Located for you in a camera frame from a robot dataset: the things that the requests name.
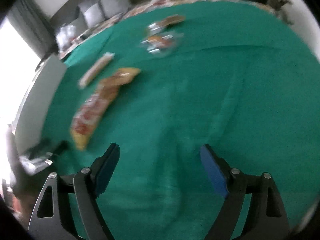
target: snack bag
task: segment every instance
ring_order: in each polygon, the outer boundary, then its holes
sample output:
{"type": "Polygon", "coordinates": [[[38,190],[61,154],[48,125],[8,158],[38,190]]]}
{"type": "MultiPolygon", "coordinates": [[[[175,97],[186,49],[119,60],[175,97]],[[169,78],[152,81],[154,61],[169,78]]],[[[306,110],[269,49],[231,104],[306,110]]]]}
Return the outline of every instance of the snack bag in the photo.
{"type": "Polygon", "coordinates": [[[165,30],[169,25],[178,24],[183,22],[185,19],[186,18],[184,16],[175,14],[163,19],[162,21],[154,22],[147,27],[148,36],[158,34],[165,30]]]}
{"type": "Polygon", "coordinates": [[[156,57],[165,57],[174,50],[181,37],[183,33],[164,32],[149,36],[140,45],[156,57]]]}
{"type": "Polygon", "coordinates": [[[89,85],[90,82],[94,80],[94,78],[100,73],[100,71],[109,64],[114,56],[114,53],[107,52],[101,58],[99,58],[79,80],[78,84],[80,89],[84,89],[87,85],[89,85]]]}
{"type": "Polygon", "coordinates": [[[77,149],[84,150],[104,112],[119,93],[120,86],[130,83],[140,73],[137,68],[119,68],[111,77],[102,79],[95,92],[73,116],[71,136],[77,149]]]}

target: orange snack package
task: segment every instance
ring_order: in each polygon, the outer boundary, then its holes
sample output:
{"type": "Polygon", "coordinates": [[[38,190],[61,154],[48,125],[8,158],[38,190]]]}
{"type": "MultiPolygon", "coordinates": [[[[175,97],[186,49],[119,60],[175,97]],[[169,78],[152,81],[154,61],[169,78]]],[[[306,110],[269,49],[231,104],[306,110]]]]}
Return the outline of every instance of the orange snack package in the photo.
{"type": "Polygon", "coordinates": [[[84,150],[104,112],[119,93],[120,86],[130,83],[140,73],[137,68],[119,68],[102,79],[95,92],[73,116],[70,133],[77,149],[84,150]]]}
{"type": "Polygon", "coordinates": [[[163,19],[162,21],[158,22],[158,25],[162,26],[162,27],[167,27],[169,25],[174,25],[174,24],[183,22],[185,19],[186,19],[185,16],[175,14],[175,15],[171,15],[171,16],[163,19]]]}

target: green tablecloth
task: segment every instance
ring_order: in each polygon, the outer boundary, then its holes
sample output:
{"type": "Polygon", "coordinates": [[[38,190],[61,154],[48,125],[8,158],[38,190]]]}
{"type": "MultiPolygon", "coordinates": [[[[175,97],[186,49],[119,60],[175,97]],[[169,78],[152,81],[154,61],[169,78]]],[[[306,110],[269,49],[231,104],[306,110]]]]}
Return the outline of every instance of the green tablecloth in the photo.
{"type": "MultiPolygon", "coordinates": [[[[245,173],[270,172],[291,225],[316,196],[319,64],[267,12],[225,1],[158,9],[103,31],[76,48],[66,64],[43,129],[43,137],[54,141],[72,142],[72,116],[101,78],[123,66],[142,70],[121,88],[87,150],[73,147],[57,162],[61,175],[74,173],[110,143],[119,144],[120,161],[97,200],[116,239],[204,238],[223,203],[200,162],[206,143],[245,173]],[[173,28],[184,37],[172,54],[155,58],[139,47],[145,27],[172,14],[186,16],[173,28]],[[114,61],[80,91],[79,78],[107,51],[116,54],[114,61]]],[[[75,219],[85,236],[76,212],[75,219]]]]}

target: plastic bag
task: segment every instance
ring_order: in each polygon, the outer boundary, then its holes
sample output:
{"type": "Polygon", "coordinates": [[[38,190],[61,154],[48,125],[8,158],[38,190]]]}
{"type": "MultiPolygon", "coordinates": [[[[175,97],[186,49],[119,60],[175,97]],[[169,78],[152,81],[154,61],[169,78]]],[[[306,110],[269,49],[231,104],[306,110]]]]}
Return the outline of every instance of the plastic bag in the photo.
{"type": "Polygon", "coordinates": [[[60,52],[66,51],[71,42],[76,38],[76,27],[74,25],[62,26],[56,35],[56,41],[60,52]]]}
{"type": "Polygon", "coordinates": [[[157,57],[165,57],[170,54],[178,44],[182,33],[165,32],[150,36],[141,42],[147,51],[157,57]]]}

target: floral bedspread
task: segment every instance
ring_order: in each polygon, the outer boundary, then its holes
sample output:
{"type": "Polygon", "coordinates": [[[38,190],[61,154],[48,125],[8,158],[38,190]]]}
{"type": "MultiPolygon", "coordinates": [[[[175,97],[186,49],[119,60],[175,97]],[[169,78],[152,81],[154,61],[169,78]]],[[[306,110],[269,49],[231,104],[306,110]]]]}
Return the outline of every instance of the floral bedspread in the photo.
{"type": "MultiPolygon", "coordinates": [[[[132,10],[129,12],[123,14],[117,14],[113,16],[112,18],[106,20],[105,22],[101,23],[99,26],[94,28],[92,30],[92,34],[86,39],[90,39],[91,37],[97,35],[98,33],[102,32],[103,30],[115,25],[116,23],[120,22],[121,20],[127,19],[129,17],[138,15],[140,13],[144,12],[149,12],[152,10],[155,10],[157,8],[163,8],[163,7],[171,7],[171,6],[176,6],[180,4],[188,4],[188,3],[195,3],[198,1],[211,1],[211,2],[217,2],[217,1],[222,1],[222,0],[160,0],[160,1],[150,1],[145,4],[140,4],[134,7],[132,10]]],[[[250,2],[250,1],[243,1],[243,0],[223,0],[223,1],[231,1],[231,2],[239,2],[239,3],[247,3],[254,5],[260,9],[263,9],[265,11],[268,11],[271,14],[275,14],[274,9],[272,9],[268,5],[256,3],[256,2],[250,2]]],[[[63,59],[65,58],[68,54],[70,54],[77,46],[80,44],[84,43],[86,40],[81,41],[81,40],[75,40],[74,44],[65,52],[60,53],[59,58],[63,59]]]]}

